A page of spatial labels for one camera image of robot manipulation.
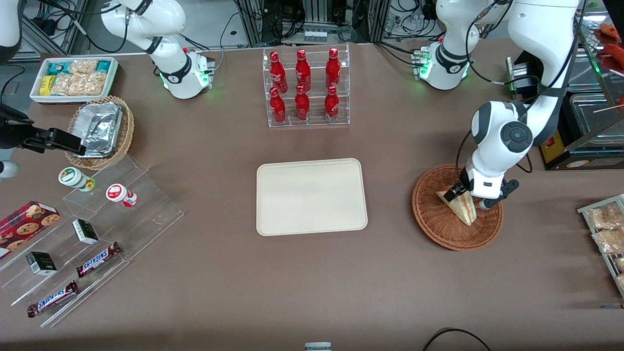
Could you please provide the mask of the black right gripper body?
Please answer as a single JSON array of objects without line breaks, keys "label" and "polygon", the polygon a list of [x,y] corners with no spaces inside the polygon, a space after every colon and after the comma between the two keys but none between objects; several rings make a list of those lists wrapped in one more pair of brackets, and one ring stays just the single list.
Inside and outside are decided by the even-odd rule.
[{"label": "black right gripper body", "polygon": [[22,148],[44,151],[44,139],[39,136],[43,130],[34,127],[34,122],[21,111],[2,104],[0,107],[0,148]]}]

